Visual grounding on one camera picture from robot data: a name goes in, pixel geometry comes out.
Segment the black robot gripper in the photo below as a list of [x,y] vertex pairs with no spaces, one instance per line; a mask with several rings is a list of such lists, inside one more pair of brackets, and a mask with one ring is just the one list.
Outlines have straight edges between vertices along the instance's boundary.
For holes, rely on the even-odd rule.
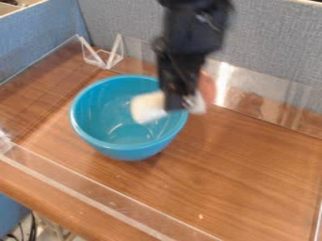
[[158,60],[165,110],[185,109],[194,96],[206,57],[225,44],[232,0],[158,0],[163,7],[162,33],[153,49]]

